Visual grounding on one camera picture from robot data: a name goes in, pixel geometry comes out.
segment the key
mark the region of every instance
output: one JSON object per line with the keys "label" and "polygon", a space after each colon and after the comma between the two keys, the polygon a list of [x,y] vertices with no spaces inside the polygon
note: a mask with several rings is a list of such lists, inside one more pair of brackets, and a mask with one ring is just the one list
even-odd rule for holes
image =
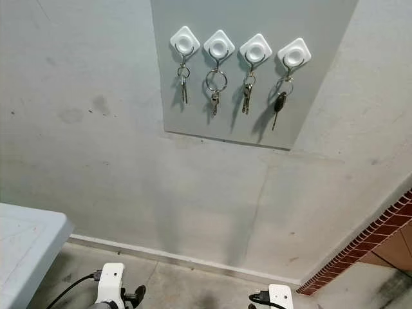
{"label": "key", "polygon": [[242,113],[245,113],[246,115],[249,112],[249,102],[250,102],[250,94],[252,93],[252,84],[245,84],[245,87],[243,88],[243,95],[244,95],[244,100],[243,100],[243,107],[242,107]]}
{"label": "key", "polygon": [[276,101],[275,101],[275,104],[274,104],[275,119],[273,120],[272,131],[275,129],[277,114],[282,110],[283,106],[285,105],[287,96],[288,95],[286,94],[286,92],[282,92],[276,98]]}
{"label": "key", "polygon": [[187,90],[186,90],[186,78],[182,76],[182,79],[180,80],[180,85],[182,86],[182,102],[187,102]]}
{"label": "key", "polygon": [[212,104],[212,115],[216,116],[216,114],[218,113],[218,104],[219,104],[220,98],[219,98],[219,93],[218,92],[214,92],[212,93],[212,98],[211,98],[211,104]]}

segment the grey panel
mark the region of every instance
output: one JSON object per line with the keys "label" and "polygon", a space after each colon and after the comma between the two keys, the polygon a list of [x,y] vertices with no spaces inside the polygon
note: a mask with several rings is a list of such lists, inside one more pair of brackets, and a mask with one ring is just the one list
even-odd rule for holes
{"label": "grey panel", "polygon": [[[151,0],[154,32],[162,83],[166,131],[205,136],[220,140],[289,149],[337,51],[357,0],[296,1],[219,1]],[[187,83],[189,105],[182,104],[176,69],[180,56],[169,44],[170,37],[187,25],[202,47],[187,61],[191,76]],[[229,85],[221,93],[218,114],[211,118],[210,91],[205,76],[214,61],[203,51],[203,43],[222,29],[236,46],[223,62]],[[273,56],[256,69],[249,115],[241,112],[242,84],[247,63],[239,47],[256,33],[262,33],[273,49]],[[273,121],[273,89],[285,73],[275,57],[277,51],[297,37],[303,37],[312,60],[294,74],[295,90]]]}

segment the baseboard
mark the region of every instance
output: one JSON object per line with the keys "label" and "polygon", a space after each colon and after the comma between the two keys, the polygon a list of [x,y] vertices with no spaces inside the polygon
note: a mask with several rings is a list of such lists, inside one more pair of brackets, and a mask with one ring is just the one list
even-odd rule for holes
{"label": "baseboard", "polygon": [[110,241],[100,238],[92,238],[88,236],[72,234],[68,242],[93,248],[109,250],[113,252],[121,252],[122,254],[128,254],[130,256],[152,259],[155,261],[180,265],[187,268],[195,268],[206,272],[212,272],[214,274],[236,277],[240,279],[263,283],[266,285],[270,283],[286,284],[290,286],[292,290],[296,290],[301,284],[300,280],[296,279],[273,276],[261,272],[254,272],[252,270],[247,270],[244,268],[231,267],[228,265],[222,265],[219,263],[213,263],[201,259],[194,259],[187,256],[172,254],[161,250],[133,246],[125,243],[118,243],[116,241]]}

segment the floor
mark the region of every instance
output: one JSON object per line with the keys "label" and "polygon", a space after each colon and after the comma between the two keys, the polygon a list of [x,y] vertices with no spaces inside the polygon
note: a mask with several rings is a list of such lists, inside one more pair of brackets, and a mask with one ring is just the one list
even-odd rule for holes
{"label": "floor", "polygon": [[[373,251],[400,269],[412,270],[412,223],[402,227]],[[389,266],[372,253],[366,254],[361,261],[385,267]]]}
{"label": "floor", "polygon": [[[126,292],[146,285],[147,293],[139,309],[247,309],[249,294],[267,290],[266,285],[242,279],[67,243],[44,277],[29,308],[46,308],[67,286],[102,268],[108,261],[125,264],[123,282]],[[56,303],[54,309],[86,309],[93,304],[96,293],[97,283],[85,281]],[[295,309],[319,308],[313,297],[294,294],[293,301]]]}
{"label": "floor", "polygon": [[[46,308],[72,282],[108,261],[125,264],[123,282],[127,292],[146,285],[139,309],[247,309],[247,296],[267,289],[266,285],[242,279],[67,243],[29,309]],[[97,283],[85,281],[53,308],[86,309],[96,293]],[[412,279],[393,268],[356,263],[313,296],[293,294],[293,302],[295,309],[405,309],[412,303]]]}

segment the white device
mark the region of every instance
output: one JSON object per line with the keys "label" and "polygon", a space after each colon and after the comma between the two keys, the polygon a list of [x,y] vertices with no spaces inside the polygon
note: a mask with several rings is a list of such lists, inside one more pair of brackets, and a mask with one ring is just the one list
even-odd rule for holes
{"label": "white device", "polygon": [[253,63],[265,61],[272,55],[272,49],[260,33],[254,35],[244,45],[240,46],[239,52],[246,61],[248,59]]}
{"label": "white device", "polygon": [[124,303],[120,295],[123,270],[123,263],[106,263],[103,266],[97,287],[96,303],[114,301],[118,309],[124,309]]}
{"label": "white device", "polygon": [[287,285],[269,285],[269,298],[271,303],[279,304],[285,309],[294,309],[292,291]]}
{"label": "white device", "polygon": [[234,52],[235,47],[223,30],[216,31],[207,39],[203,48],[216,59],[223,59]]}
{"label": "white device", "polygon": [[312,54],[304,40],[301,37],[298,37],[296,40],[279,50],[277,52],[277,57],[282,63],[284,60],[287,66],[293,68],[307,63],[312,58]]}
{"label": "white device", "polygon": [[133,294],[126,294],[122,287],[123,263],[106,263],[99,272],[97,299],[88,309],[125,309],[126,302],[136,308],[146,292],[144,285],[139,286]]}
{"label": "white device", "polygon": [[190,55],[199,49],[200,43],[194,36],[188,26],[181,27],[171,38],[170,44],[175,47],[178,52],[184,55]]}

